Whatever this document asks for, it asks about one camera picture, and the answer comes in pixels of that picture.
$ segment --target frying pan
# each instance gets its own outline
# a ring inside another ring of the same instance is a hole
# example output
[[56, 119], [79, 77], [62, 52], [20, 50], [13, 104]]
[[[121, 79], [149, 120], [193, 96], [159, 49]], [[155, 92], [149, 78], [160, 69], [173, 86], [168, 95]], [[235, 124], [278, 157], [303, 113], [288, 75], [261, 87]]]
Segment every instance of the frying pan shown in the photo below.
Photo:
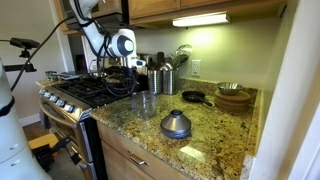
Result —
[[182, 97], [188, 102], [203, 102], [208, 106], [212, 106], [212, 103], [204, 99], [205, 95], [199, 91], [184, 91], [182, 92]]

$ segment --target cable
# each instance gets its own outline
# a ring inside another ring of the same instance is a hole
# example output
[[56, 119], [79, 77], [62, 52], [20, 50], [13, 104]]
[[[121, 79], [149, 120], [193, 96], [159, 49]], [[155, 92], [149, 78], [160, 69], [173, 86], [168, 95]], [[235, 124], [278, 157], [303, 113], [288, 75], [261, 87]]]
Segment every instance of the cable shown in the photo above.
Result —
[[33, 56], [40, 50], [40, 48], [50, 39], [50, 37], [53, 35], [53, 33], [58, 29], [58, 27], [64, 23], [65, 21], [69, 20], [69, 19], [72, 19], [74, 18], [73, 16], [71, 17], [68, 17], [64, 20], [62, 20], [61, 22], [59, 22], [54, 28], [53, 30], [51, 31], [51, 33], [48, 35], [48, 37], [40, 44], [40, 46], [31, 54], [31, 56], [28, 58], [28, 60], [24, 63], [23, 67], [21, 68], [15, 82], [13, 83], [12, 87], [11, 87], [11, 91], [14, 90], [14, 88], [17, 86], [21, 76], [22, 76], [22, 73], [24, 71], [24, 69], [26, 68], [27, 64], [31, 61], [31, 59], [33, 58]]

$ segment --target stainless steel canister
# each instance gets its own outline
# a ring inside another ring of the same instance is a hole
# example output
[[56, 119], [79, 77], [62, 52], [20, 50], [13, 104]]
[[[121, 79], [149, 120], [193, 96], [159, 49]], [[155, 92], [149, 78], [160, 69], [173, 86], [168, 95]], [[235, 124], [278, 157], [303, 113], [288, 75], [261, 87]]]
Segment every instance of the stainless steel canister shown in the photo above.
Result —
[[163, 71], [163, 94], [173, 95], [177, 93], [178, 69]]
[[162, 71], [148, 70], [149, 91], [160, 94], [162, 93]]

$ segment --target clear plastic cup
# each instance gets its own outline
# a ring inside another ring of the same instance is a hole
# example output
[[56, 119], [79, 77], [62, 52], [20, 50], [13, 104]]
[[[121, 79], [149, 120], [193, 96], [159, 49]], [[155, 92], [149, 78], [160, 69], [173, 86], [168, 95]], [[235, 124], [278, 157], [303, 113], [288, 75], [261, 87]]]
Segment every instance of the clear plastic cup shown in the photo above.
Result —
[[132, 94], [134, 112], [140, 119], [147, 120], [157, 115], [157, 94], [141, 91]]

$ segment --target cabinet drawer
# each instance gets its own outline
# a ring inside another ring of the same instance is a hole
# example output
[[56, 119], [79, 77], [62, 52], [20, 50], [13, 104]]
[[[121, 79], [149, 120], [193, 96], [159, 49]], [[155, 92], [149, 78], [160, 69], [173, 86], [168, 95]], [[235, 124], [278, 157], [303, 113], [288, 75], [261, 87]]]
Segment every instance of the cabinet drawer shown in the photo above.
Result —
[[154, 179], [188, 179], [167, 163], [144, 150], [129, 139], [122, 137], [113, 129], [98, 122], [100, 138], [122, 154], [136, 167], [149, 174]]
[[108, 179], [152, 179], [107, 143], [101, 142]]

